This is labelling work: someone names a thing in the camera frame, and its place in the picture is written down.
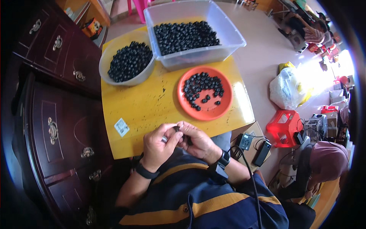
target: striped shirt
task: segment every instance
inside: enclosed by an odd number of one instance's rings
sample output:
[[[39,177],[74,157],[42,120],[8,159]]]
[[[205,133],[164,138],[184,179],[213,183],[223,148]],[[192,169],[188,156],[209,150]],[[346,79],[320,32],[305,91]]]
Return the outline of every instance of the striped shirt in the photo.
[[[308,43],[321,44],[324,41],[325,34],[317,29],[314,29],[315,35],[307,28],[304,28],[305,37],[304,40]]]
[[[216,181],[208,165],[183,155],[160,167],[144,196],[131,209],[116,208],[110,223],[114,228],[258,228],[253,183],[236,190]],[[263,228],[288,228],[279,200],[253,175],[258,191]]]

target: sticker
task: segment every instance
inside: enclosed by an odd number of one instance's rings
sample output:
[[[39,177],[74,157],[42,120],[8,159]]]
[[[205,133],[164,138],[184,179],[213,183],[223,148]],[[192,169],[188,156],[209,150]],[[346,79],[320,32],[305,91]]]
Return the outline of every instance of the sticker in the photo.
[[[122,118],[119,119],[115,124],[115,128],[121,137],[123,137],[130,130]]]

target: wristwatch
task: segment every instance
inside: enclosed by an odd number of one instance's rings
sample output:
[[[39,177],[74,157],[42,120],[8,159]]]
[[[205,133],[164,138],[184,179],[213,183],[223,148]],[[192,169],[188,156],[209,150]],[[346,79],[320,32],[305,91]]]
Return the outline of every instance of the wristwatch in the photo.
[[[208,171],[211,172],[215,178],[220,180],[227,180],[229,176],[225,173],[225,166],[230,162],[230,154],[223,150],[223,153],[218,161],[208,167]]]
[[[143,176],[146,179],[154,179],[159,175],[159,171],[156,171],[155,173],[151,173],[149,171],[147,171],[141,163],[139,163],[136,167],[136,172],[138,174],[140,174],[141,176]]]

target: wooden table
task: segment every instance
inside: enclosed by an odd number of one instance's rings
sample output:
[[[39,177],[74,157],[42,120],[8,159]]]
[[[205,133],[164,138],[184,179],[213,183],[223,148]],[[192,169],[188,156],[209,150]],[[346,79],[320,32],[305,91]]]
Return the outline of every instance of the wooden table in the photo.
[[[146,27],[138,30],[147,31]],[[103,45],[103,51],[112,41]],[[113,86],[101,80],[104,121],[114,159],[140,155],[144,134],[162,123],[185,120],[213,137],[254,122],[249,96],[234,58],[229,56],[223,62],[207,66],[214,67],[227,76],[234,98],[226,114],[206,122],[190,117],[178,102],[177,84],[188,69],[168,72],[156,61],[151,76],[137,86]],[[120,118],[130,128],[123,137],[114,127]]]

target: orange plate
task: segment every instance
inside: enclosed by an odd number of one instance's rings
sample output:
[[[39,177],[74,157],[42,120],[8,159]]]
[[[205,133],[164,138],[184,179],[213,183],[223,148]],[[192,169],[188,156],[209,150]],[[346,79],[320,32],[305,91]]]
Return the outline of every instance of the orange plate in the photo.
[[[188,100],[184,96],[183,88],[184,82],[189,79],[192,75],[201,72],[207,72],[210,77],[217,76],[221,79],[221,83],[224,89],[224,96],[220,98],[217,96],[213,97],[214,90],[203,90],[200,93],[200,97],[196,99],[196,104],[201,107],[200,111],[191,107]],[[206,95],[210,95],[211,99],[207,103],[202,103],[202,99],[206,98]],[[232,88],[229,80],[220,71],[208,67],[208,66],[197,66],[184,73],[178,83],[178,100],[183,109],[193,118],[203,121],[215,120],[223,116],[230,108],[232,102]]]

